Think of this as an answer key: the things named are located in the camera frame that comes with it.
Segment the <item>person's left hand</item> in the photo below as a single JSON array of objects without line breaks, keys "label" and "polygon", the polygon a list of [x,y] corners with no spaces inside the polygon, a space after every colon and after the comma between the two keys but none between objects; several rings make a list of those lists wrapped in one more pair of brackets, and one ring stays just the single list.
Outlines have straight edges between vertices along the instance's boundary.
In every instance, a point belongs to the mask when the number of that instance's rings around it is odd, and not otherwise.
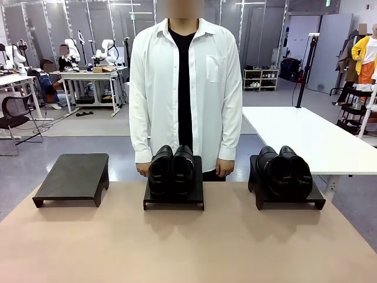
[{"label": "person's left hand", "polygon": [[220,178],[227,177],[234,170],[234,160],[217,159],[216,175]]}]

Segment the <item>person's right hand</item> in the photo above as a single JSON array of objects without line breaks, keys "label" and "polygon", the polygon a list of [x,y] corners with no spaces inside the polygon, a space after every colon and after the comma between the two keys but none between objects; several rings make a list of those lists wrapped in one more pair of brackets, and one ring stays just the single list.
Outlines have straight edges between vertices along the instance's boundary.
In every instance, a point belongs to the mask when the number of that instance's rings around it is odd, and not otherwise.
[{"label": "person's right hand", "polygon": [[138,173],[144,177],[148,177],[149,175],[149,168],[151,166],[151,163],[150,162],[147,162],[147,163],[136,163],[135,164],[136,166],[136,169],[138,171]]}]

